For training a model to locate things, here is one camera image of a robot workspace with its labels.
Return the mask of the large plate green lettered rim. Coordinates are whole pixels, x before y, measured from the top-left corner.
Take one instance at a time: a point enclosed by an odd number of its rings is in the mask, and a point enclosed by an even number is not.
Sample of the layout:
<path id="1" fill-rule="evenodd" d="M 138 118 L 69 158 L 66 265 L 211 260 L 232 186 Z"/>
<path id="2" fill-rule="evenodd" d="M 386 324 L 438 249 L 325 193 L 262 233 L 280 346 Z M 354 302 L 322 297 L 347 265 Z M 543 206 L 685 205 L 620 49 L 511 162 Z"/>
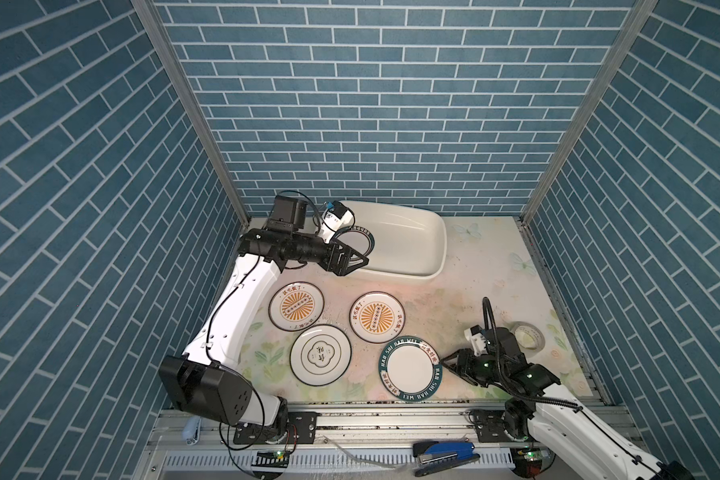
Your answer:
<path id="1" fill-rule="evenodd" d="M 397 400 L 430 399 L 442 383 L 443 368 L 436 350 L 415 336 L 400 336 L 387 343 L 378 360 L 385 389 Z"/>

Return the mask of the orange sunburst plate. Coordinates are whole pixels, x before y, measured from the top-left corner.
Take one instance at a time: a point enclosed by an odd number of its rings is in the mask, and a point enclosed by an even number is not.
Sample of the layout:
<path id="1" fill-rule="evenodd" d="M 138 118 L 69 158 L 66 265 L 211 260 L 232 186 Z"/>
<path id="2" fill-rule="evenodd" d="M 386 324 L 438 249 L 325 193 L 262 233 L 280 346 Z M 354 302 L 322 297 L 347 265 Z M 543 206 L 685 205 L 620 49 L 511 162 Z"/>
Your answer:
<path id="1" fill-rule="evenodd" d="M 387 343 L 396 338 L 405 326 L 405 310 L 392 295 L 374 291 L 360 296 L 349 311 L 349 324 L 363 341 Z"/>
<path id="2" fill-rule="evenodd" d="M 276 328 L 296 332 L 312 326 L 322 315 L 324 306 L 324 296 L 317 286 L 308 282 L 292 282 L 272 297 L 268 315 Z"/>

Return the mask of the white plate black clover outline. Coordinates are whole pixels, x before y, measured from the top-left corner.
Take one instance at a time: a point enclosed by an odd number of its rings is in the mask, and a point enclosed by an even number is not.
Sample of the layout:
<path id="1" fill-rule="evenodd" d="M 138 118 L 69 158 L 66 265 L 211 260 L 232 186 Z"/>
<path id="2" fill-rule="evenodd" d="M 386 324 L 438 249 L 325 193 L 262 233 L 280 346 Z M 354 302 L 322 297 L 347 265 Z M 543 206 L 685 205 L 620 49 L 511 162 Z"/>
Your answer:
<path id="1" fill-rule="evenodd" d="M 348 370 L 352 346 L 345 332 L 332 325 L 317 325 L 303 331 L 290 351 L 295 377 L 311 387 L 323 387 L 340 379 Z"/>

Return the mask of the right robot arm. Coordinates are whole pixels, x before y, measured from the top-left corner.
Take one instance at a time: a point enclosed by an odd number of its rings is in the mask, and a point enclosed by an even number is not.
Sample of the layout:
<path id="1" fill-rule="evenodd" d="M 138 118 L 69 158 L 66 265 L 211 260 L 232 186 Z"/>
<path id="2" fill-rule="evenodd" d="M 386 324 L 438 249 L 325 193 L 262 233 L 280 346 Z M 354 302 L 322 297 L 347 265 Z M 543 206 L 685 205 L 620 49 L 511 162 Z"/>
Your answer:
<path id="1" fill-rule="evenodd" d="M 502 424 L 516 441 L 536 441 L 584 479 L 691 479 L 677 461 L 665 463 L 599 419 L 540 364 L 499 348 L 476 355 L 460 349 L 441 359 L 448 371 L 473 386 L 495 386 L 510 395 Z"/>

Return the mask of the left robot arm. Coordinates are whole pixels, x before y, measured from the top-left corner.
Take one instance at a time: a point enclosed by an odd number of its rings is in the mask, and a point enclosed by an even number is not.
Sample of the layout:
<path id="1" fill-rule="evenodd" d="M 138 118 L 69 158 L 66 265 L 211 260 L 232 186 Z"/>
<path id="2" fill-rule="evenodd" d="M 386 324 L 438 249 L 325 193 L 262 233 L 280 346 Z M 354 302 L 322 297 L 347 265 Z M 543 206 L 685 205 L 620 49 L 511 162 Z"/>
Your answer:
<path id="1" fill-rule="evenodd" d="M 159 366 L 176 409 L 230 426 L 285 429 L 287 401 L 257 392 L 238 368 L 255 314 L 290 261 L 346 276 L 369 258 L 336 238 L 266 228 L 244 233 L 233 275 L 209 318 L 182 353 L 166 356 Z"/>

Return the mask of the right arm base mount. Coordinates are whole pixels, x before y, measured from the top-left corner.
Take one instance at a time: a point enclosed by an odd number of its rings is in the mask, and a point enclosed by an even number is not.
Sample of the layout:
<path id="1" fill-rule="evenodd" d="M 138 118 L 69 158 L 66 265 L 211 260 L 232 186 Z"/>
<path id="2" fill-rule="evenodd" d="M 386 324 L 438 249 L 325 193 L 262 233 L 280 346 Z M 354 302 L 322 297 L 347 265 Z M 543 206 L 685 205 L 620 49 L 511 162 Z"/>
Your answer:
<path id="1" fill-rule="evenodd" d="M 508 433 L 503 415 L 498 410 L 475 409 L 467 412 L 467 419 L 480 443 L 520 443 L 527 440 L 526 437 L 513 437 Z"/>

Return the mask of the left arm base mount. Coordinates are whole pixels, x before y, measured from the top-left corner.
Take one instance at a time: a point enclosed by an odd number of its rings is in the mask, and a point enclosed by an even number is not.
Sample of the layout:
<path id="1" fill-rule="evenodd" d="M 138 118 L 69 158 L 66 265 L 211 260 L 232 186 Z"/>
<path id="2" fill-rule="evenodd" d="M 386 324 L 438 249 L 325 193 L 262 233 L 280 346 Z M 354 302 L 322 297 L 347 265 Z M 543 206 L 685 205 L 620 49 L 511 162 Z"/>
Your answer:
<path id="1" fill-rule="evenodd" d="M 318 413 L 314 411 L 289 412 L 287 419 L 278 418 L 271 426 L 239 423 L 230 439 L 236 446 L 283 444 L 290 436 L 289 444 L 296 446 L 313 444 L 317 430 Z"/>

